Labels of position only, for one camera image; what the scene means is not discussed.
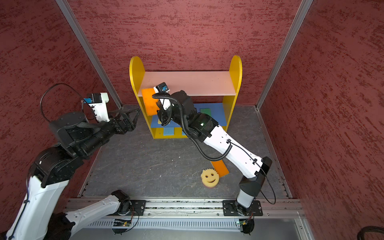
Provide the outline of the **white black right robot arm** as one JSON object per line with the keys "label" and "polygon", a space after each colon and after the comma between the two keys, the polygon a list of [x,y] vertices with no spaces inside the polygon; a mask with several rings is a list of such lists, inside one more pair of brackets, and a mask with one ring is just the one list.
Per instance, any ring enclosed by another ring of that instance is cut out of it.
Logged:
{"label": "white black right robot arm", "polygon": [[214,118],[198,112],[184,91],[172,95],[155,93],[152,98],[157,101],[157,115],[163,126],[175,122],[206,160],[218,162],[226,158],[241,171],[243,177],[235,209],[240,216],[251,215],[255,197],[262,192],[263,184],[269,181],[267,174],[272,160],[253,154],[234,140]]}

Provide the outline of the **light green sponge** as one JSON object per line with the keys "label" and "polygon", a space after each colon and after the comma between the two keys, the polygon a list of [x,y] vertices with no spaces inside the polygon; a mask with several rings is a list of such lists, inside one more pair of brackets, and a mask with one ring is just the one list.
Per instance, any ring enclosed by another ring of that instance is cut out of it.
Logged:
{"label": "light green sponge", "polygon": [[209,117],[212,116],[212,111],[211,111],[210,108],[201,108],[201,109],[200,109],[200,113],[201,113],[201,114],[204,114],[204,115],[206,115],[206,116],[209,116]]}

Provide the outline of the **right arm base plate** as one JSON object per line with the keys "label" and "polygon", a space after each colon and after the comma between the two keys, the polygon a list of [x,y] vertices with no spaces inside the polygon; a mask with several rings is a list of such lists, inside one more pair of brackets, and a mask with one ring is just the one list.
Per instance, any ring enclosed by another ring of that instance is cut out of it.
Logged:
{"label": "right arm base plate", "polygon": [[261,217],[263,210],[260,201],[253,200],[248,208],[243,207],[235,200],[224,200],[223,213],[224,216],[239,216],[239,217]]}

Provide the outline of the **orange sponge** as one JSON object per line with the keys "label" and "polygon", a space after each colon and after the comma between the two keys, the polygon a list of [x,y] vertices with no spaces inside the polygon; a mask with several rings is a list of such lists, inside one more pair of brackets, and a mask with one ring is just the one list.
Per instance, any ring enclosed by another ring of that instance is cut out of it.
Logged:
{"label": "orange sponge", "polygon": [[214,170],[218,173],[220,178],[230,173],[223,160],[211,162],[211,164]]}
{"label": "orange sponge", "polygon": [[154,116],[159,110],[157,105],[158,100],[152,97],[155,93],[156,91],[154,88],[142,89],[142,97],[147,116]]}

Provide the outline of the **blue sponge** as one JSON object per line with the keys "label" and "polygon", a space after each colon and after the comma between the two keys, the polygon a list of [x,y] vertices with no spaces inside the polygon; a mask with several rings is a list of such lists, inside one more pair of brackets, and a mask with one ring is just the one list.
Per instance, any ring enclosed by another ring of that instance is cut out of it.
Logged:
{"label": "blue sponge", "polygon": [[164,128],[163,135],[164,136],[173,136],[175,134],[175,128]]}

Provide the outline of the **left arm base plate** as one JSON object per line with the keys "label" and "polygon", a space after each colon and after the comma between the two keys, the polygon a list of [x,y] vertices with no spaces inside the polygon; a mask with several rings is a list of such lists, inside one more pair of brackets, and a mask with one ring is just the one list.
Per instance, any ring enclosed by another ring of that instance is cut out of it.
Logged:
{"label": "left arm base plate", "polygon": [[145,200],[123,200],[115,212],[119,216],[132,216],[137,213],[139,216],[144,214],[147,201]]}

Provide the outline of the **yellow smiley face sponge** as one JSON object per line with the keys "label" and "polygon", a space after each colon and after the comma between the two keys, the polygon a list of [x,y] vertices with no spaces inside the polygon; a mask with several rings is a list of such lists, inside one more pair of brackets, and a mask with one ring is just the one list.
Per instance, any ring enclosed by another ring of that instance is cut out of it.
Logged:
{"label": "yellow smiley face sponge", "polygon": [[214,169],[205,169],[202,171],[201,179],[206,187],[213,188],[219,183],[220,176]]}

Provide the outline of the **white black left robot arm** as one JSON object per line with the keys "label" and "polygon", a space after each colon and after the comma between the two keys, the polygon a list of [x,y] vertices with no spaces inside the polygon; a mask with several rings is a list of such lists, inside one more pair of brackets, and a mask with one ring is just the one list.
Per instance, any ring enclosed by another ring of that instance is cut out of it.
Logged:
{"label": "white black left robot arm", "polygon": [[141,110],[118,110],[108,121],[90,123],[82,112],[61,116],[50,123],[58,143],[40,152],[26,180],[27,194],[3,240],[68,240],[90,223],[111,214],[132,215],[130,197],[117,190],[106,199],[78,212],[54,212],[76,170],[114,135],[136,128]]}

